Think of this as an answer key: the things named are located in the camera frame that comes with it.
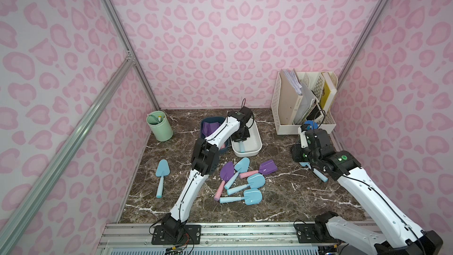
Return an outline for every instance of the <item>mounting plate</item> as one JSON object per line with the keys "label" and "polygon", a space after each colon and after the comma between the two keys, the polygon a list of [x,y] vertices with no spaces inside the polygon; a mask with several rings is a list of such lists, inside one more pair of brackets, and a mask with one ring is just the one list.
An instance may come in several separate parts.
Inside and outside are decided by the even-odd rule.
{"label": "mounting plate", "polygon": [[320,241],[314,235],[314,224],[296,224],[294,227],[299,243],[338,243],[340,241],[333,238],[331,240]]}
{"label": "mounting plate", "polygon": [[[200,244],[200,235],[201,235],[201,225],[185,225],[185,231],[189,234],[189,243],[190,244]],[[154,229],[153,239],[151,240],[152,245],[174,245],[175,239],[168,236],[164,232],[164,228],[161,225],[158,225]]]}

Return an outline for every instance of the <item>green pen holder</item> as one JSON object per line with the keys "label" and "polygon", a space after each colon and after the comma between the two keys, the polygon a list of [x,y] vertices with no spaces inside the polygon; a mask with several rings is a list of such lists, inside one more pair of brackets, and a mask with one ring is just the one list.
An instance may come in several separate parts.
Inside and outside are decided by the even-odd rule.
{"label": "green pen holder", "polygon": [[146,117],[146,122],[158,141],[167,141],[173,136],[173,129],[165,112],[160,110],[151,112]]}

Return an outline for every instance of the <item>paper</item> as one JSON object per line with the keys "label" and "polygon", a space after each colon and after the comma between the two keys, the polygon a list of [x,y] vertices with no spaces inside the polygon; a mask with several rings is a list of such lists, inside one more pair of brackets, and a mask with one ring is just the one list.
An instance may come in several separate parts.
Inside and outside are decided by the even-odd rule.
{"label": "paper", "polygon": [[294,88],[296,93],[298,95],[301,95],[302,94],[302,85],[300,84],[299,79],[296,76],[296,74],[293,71],[289,71],[289,70],[283,70],[283,73],[285,74],[286,78],[288,79],[289,83]]}
{"label": "paper", "polygon": [[300,102],[299,108],[297,110],[296,116],[294,117],[294,124],[302,124],[302,121],[309,114],[310,108],[316,102],[316,97],[312,91],[308,88],[307,85],[301,83],[302,85],[302,101]]}

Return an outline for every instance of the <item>yellow book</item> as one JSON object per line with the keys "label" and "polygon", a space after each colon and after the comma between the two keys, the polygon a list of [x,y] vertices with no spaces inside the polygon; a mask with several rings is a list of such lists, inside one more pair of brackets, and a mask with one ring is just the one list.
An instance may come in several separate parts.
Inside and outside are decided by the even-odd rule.
{"label": "yellow book", "polygon": [[321,106],[321,109],[327,112],[330,109],[335,96],[337,95],[337,88],[335,88],[328,72],[323,72],[322,74],[324,77],[324,89],[319,104]]}

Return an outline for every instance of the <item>purple toy shovel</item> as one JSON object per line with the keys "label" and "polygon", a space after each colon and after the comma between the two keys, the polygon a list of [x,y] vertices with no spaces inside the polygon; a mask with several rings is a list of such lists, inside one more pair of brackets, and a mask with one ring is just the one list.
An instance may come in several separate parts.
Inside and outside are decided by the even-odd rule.
{"label": "purple toy shovel", "polygon": [[274,173],[277,171],[277,166],[274,163],[274,160],[268,160],[260,165],[260,168],[258,170],[254,170],[251,172],[246,172],[246,173],[240,173],[239,177],[241,179],[247,178],[250,175],[254,175],[255,173],[261,173],[262,175],[268,175],[270,173]]}
{"label": "purple toy shovel", "polygon": [[214,195],[214,200],[218,201],[220,199],[223,187],[225,186],[225,182],[231,179],[233,175],[234,175],[234,164],[232,161],[229,161],[220,170],[220,178],[222,179],[222,183],[220,184],[219,189],[217,189],[216,195]]}

